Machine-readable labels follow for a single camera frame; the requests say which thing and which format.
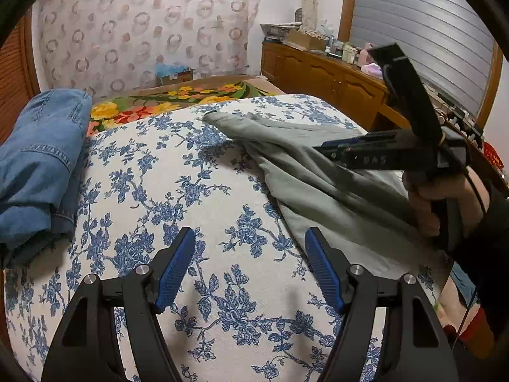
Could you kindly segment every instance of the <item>gray roller blind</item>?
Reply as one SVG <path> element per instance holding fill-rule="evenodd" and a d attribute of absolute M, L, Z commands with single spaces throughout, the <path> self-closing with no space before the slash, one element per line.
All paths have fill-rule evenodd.
<path fill-rule="evenodd" d="M 424 80 L 477 114 L 494 41 L 465 0 L 355 0 L 350 42 L 397 42 Z"/>

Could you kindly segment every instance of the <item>floral blanket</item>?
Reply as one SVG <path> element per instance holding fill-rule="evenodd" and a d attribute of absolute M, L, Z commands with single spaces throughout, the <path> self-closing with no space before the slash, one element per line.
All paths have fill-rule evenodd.
<path fill-rule="evenodd" d="M 5 271 L 9 336 L 34 380 L 81 280 L 90 272 L 122 276 L 148 263 L 184 226 L 195 231 L 196 251 L 175 303 L 158 316 L 182 380 L 318 378 L 343 318 L 326 305 L 260 169 L 243 148 L 202 123 L 212 109 L 353 125 L 319 99 L 282 95 L 161 113 L 88 138 L 74 239 Z M 442 275 L 419 275 L 432 302 Z M 126 375 L 139 380 L 122 308 L 115 308 L 115 323 Z M 381 310 L 363 382 L 375 375 L 383 323 Z"/>
<path fill-rule="evenodd" d="M 193 88 L 183 85 L 176 90 L 149 95 L 139 93 L 121 96 L 94 105 L 87 135 L 91 136 L 128 122 L 139 121 L 145 117 L 156 116 L 196 104 L 207 105 L 226 100 L 270 95 L 271 93 L 242 80 L 238 83 L 225 83 L 217 88 Z"/>

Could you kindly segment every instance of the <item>blue gripper pad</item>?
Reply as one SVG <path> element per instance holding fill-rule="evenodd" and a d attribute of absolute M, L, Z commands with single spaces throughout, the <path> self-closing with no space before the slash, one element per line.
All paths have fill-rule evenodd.
<path fill-rule="evenodd" d="M 175 251 L 159 282 L 159 296 L 155 306 L 163 311 L 175 301 L 195 248 L 194 231 L 189 229 Z"/>
<path fill-rule="evenodd" d="M 318 286 L 325 297 L 325 301 L 329 306 L 334 308 L 336 313 L 341 313 L 345 305 L 341 298 L 341 283 L 338 275 L 327 259 L 327 255 L 325 255 L 320 241 L 311 228 L 306 231 L 304 243 L 307 257 L 315 273 Z"/>

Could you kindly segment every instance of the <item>person's arm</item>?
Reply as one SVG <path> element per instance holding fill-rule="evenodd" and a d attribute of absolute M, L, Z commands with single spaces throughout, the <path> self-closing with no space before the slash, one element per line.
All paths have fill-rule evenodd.
<path fill-rule="evenodd" d="M 427 237 L 437 236 L 440 228 L 431 212 L 431 200 L 458 199 L 466 238 L 450 255 L 477 285 L 480 303 L 497 338 L 509 321 L 509 202 L 494 187 L 486 187 L 474 170 L 468 170 L 486 209 L 485 216 L 462 174 L 418 188 L 406 176 L 403 181 L 416 211 L 419 231 Z"/>

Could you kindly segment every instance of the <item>silver screw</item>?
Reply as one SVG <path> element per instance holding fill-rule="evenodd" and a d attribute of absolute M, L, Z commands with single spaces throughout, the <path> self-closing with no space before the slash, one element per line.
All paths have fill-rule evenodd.
<path fill-rule="evenodd" d="M 97 276 L 95 274 L 88 274 L 85 276 L 83 281 L 85 282 L 85 284 L 92 284 L 93 282 L 95 282 L 96 278 Z"/>
<path fill-rule="evenodd" d="M 362 267 L 360 264 L 354 264 L 352 267 L 350 267 L 350 271 L 352 274 L 361 275 L 364 273 L 364 267 Z"/>
<path fill-rule="evenodd" d="M 138 267 L 136 267 L 136 270 L 134 271 L 136 272 L 136 274 L 145 275 L 149 272 L 149 270 L 150 267 L 147 264 L 140 264 Z"/>
<path fill-rule="evenodd" d="M 413 274 L 405 274 L 403 276 L 403 280 L 406 284 L 415 284 L 417 282 L 416 277 Z"/>

